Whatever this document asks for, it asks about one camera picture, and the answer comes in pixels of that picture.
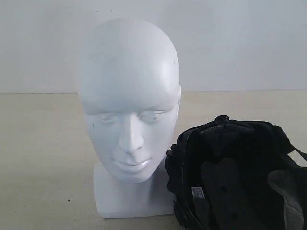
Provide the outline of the black helmet with visor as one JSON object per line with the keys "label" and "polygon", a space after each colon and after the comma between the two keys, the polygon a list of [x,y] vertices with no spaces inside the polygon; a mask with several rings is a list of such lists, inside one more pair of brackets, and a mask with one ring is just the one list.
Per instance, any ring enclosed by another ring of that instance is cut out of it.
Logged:
{"label": "black helmet with visor", "polygon": [[220,115],[166,153],[168,190],[185,230],[304,230],[307,169],[280,126]]}

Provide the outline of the white mannequin head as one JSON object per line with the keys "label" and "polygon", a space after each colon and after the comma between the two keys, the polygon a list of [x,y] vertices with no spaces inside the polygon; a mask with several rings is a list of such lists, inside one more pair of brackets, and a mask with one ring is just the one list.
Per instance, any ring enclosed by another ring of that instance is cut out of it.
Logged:
{"label": "white mannequin head", "polygon": [[181,99],[171,39],[146,21],[106,21],[85,43],[77,85],[99,159],[93,173],[98,213],[106,219],[171,214],[164,162]]}

